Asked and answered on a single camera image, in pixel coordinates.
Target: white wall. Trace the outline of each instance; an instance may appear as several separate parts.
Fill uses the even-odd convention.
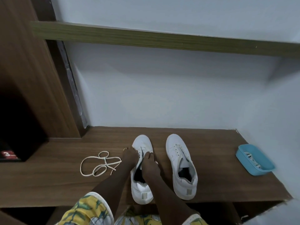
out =
[[[266,83],[263,93],[248,104],[238,130],[261,148],[277,169],[274,174],[300,199],[300,63],[285,59]],[[299,224],[300,202],[292,200],[247,224]]]
[[[52,0],[65,22],[260,40],[293,41],[300,0]]]
[[[92,126],[233,129],[279,58],[66,43]]]

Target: white sneaker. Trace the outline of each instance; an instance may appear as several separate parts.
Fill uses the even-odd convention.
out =
[[[134,140],[132,147],[139,152],[140,158],[137,165],[130,172],[131,193],[136,203],[144,205],[153,200],[153,195],[142,177],[141,163],[146,152],[153,152],[153,148],[150,139],[145,135],[139,135]]]
[[[191,200],[196,195],[198,176],[185,143],[177,134],[166,142],[167,155],[173,170],[173,188],[178,197]]]

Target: wooden shelf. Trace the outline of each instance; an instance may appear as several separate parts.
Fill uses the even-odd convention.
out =
[[[129,30],[66,22],[32,21],[43,39],[220,53],[300,58],[300,44]]]
[[[74,205],[110,171],[100,177],[83,177],[82,159],[100,151],[121,156],[140,134],[152,141],[162,177],[172,186],[172,168],[166,155],[167,137],[176,133],[186,143],[198,174],[197,194],[190,203],[289,200],[290,194],[272,174],[252,176],[235,157],[246,141],[235,130],[92,127],[81,139],[58,139],[44,144],[27,162],[1,163],[0,208]],[[101,163],[87,160],[85,173]],[[122,205],[134,204],[128,179]]]

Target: green wooden shelf edge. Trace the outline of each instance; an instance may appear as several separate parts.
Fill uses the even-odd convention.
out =
[[[300,44],[107,28],[65,22],[31,22],[43,39],[178,50],[300,58]]]

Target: blue plastic container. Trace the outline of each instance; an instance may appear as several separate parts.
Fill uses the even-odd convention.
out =
[[[260,164],[261,168],[258,168],[243,152],[247,151],[252,154],[254,160]],[[265,175],[275,169],[274,164],[254,145],[246,144],[240,145],[235,156],[245,167],[245,169],[252,175]]]

